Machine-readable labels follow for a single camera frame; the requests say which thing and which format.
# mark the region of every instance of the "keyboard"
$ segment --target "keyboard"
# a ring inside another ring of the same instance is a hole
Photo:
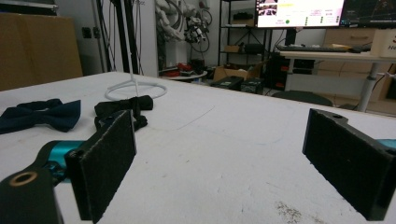
[[[307,52],[347,52],[347,49],[332,47],[296,47],[276,46],[280,51],[307,51]]]

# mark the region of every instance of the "black cloth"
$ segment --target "black cloth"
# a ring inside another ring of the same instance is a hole
[[[99,129],[104,123],[107,123],[107,119],[112,120],[112,115],[121,110],[133,110],[134,114],[134,130],[137,131],[140,128],[148,125],[148,120],[145,116],[141,115],[141,110],[152,110],[154,106],[153,100],[150,96],[144,95],[140,97],[133,97],[128,100],[100,102],[95,106],[95,126]]]
[[[74,128],[80,114],[80,100],[66,104],[60,99],[19,104],[7,108],[0,117],[0,134],[21,131],[37,124],[48,124],[66,133]]]

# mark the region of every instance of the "display screen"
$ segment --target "display screen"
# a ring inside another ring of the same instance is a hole
[[[340,26],[396,27],[396,0],[346,0]]]
[[[338,26],[344,0],[256,0],[260,28]]]

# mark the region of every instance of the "computer screen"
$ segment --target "computer screen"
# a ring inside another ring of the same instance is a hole
[[[340,26],[396,28],[396,0],[346,0]]]
[[[259,28],[339,26],[344,0],[256,0]]]

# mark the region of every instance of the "dark blue fabric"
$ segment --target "dark blue fabric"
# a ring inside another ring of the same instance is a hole
[[[80,100],[67,104],[59,99],[20,104],[7,108],[0,117],[0,134],[32,128],[37,124],[48,124],[66,133],[74,128],[80,114]]]

